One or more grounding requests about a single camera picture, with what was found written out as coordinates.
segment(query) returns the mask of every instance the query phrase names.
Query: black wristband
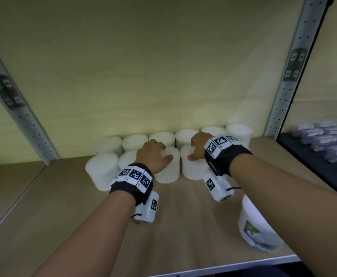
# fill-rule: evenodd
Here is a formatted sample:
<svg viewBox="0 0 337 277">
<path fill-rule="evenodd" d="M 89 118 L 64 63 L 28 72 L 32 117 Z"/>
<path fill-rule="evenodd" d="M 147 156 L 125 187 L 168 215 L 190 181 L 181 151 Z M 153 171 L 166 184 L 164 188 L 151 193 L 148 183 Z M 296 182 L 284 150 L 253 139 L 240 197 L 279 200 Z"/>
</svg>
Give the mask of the black wristband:
<svg viewBox="0 0 337 277">
<path fill-rule="evenodd" d="M 129 166 L 138 166 L 142 169 L 144 169 L 146 172 L 149 173 L 149 175 L 152 176 L 152 172 L 149 170 L 149 168 L 144 165 L 143 163 L 132 163 Z M 111 186 L 110 194 L 114 191 L 125 191 L 131 194 L 135 198 L 135 206 L 140 205 L 141 203 L 145 204 L 147 203 L 148 197 L 153 189 L 153 181 L 150 182 L 149 186 L 147 187 L 147 191 L 145 193 L 138 190 L 138 188 L 134 185 L 131 185 L 127 182 L 115 182 Z"/>
<path fill-rule="evenodd" d="M 213 159 L 210 153 L 205 149 L 204 157 L 208 163 L 208 166 L 212 169 L 216 176 L 222 176 L 223 174 L 230 175 L 229 168 L 231 162 L 239 154 L 252 154 L 249 149 L 242 145 L 232 145 L 227 149 L 221 151 L 217 158 Z"/>
</svg>

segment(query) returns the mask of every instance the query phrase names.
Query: forearm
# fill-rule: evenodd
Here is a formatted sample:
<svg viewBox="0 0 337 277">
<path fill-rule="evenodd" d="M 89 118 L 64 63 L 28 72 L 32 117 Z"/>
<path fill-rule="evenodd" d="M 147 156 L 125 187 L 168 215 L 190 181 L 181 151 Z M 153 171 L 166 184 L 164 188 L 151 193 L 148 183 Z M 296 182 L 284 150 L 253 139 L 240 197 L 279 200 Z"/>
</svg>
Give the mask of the forearm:
<svg viewBox="0 0 337 277">
<path fill-rule="evenodd" d="M 129 193 L 111 193 L 35 276 L 110 276 L 134 208 Z"/>
<path fill-rule="evenodd" d="M 317 276 L 337 275 L 337 194 L 241 154 L 230 173 L 272 228 Z"/>
</svg>

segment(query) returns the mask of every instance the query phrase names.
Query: black shelf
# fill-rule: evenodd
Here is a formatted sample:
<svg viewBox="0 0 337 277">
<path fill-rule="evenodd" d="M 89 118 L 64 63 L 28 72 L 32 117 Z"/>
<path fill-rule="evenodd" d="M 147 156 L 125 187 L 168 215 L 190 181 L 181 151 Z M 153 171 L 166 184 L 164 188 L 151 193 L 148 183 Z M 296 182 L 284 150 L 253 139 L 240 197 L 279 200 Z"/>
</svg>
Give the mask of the black shelf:
<svg viewBox="0 0 337 277">
<path fill-rule="evenodd" d="M 280 134 L 277 142 L 337 191 L 337 163 L 327 162 L 324 152 L 314 152 L 309 145 L 302 144 L 299 138 L 294 138 L 289 133 Z"/>
</svg>

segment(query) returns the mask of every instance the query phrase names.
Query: cotton roll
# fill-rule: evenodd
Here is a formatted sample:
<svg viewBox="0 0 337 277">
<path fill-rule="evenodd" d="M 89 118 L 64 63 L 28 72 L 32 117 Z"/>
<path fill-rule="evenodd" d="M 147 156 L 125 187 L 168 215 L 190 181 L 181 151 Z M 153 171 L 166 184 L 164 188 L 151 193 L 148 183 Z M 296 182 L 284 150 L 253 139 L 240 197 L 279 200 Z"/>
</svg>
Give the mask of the cotton roll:
<svg viewBox="0 0 337 277">
<path fill-rule="evenodd" d="M 120 136 L 107 136 L 100 139 L 95 144 L 95 151 L 98 154 L 115 153 L 117 156 L 123 154 Z"/>
<path fill-rule="evenodd" d="M 155 139 L 157 142 L 161 142 L 166 145 L 166 147 L 174 147 L 175 146 L 175 135 L 172 132 L 161 131 L 152 134 L 149 136 L 149 141 Z"/>
<path fill-rule="evenodd" d="M 125 151 L 132 151 L 134 149 L 141 149 L 146 142 L 148 142 L 146 134 L 134 134 L 122 139 L 122 147 Z"/>
<path fill-rule="evenodd" d="M 176 132 L 176 147 L 180 150 L 182 146 L 190 144 L 192 137 L 199 131 L 197 129 L 182 129 Z"/>
<path fill-rule="evenodd" d="M 250 139 L 252 138 L 253 130 L 245 124 L 233 123 L 226 126 L 229 135 L 235 137 L 240 142 L 249 148 Z"/>
<path fill-rule="evenodd" d="M 190 180 L 203 180 L 204 175 L 209 169 L 205 159 L 190 161 L 188 155 L 194 153 L 194 147 L 184 145 L 181 150 L 181 170 L 183 175 Z"/>
<path fill-rule="evenodd" d="M 203 127 L 201 131 L 212 134 L 213 136 L 216 136 L 218 134 L 228 133 L 225 128 L 219 127 L 219 126 L 206 126 L 206 127 Z"/>
<path fill-rule="evenodd" d="M 85 170 L 100 191 L 109 191 L 111 181 L 118 175 L 117 154 L 98 154 L 87 162 Z"/>
<path fill-rule="evenodd" d="M 161 150 L 161 156 L 169 154 L 174 156 L 173 160 L 161 172 L 154 175 L 154 179 L 162 184 L 168 184 L 176 181 L 180 176 L 180 152 L 175 147 L 167 147 Z"/>
<path fill-rule="evenodd" d="M 120 169 L 124 169 L 129 164 L 134 163 L 134 161 L 136 159 L 136 152 L 137 151 L 138 151 L 137 149 L 134 149 L 132 151 L 127 151 L 120 156 L 120 158 L 119 158 Z"/>
</svg>

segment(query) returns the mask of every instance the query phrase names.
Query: hand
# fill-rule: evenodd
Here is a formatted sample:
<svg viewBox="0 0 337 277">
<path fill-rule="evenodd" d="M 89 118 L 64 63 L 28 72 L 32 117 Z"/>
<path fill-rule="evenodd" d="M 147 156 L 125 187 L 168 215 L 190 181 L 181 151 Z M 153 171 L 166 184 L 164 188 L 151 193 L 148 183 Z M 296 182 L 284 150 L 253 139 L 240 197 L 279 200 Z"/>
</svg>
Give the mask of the hand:
<svg viewBox="0 0 337 277">
<path fill-rule="evenodd" d="M 192 147 L 195 147 L 194 153 L 188 155 L 188 160 L 194 161 L 204 158 L 204 145 L 207 143 L 208 139 L 212 138 L 213 135 L 206 132 L 198 132 L 191 139 Z"/>
<path fill-rule="evenodd" d="M 174 156 L 169 154 L 164 158 L 161 156 L 161 150 L 166 149 L 166 146 L 155 139 L 144 143 L 143 148 L 136 152 L 136 163 L 146 165 L 152 174 L 161 172 L 173 160 Z"/>
</svg>

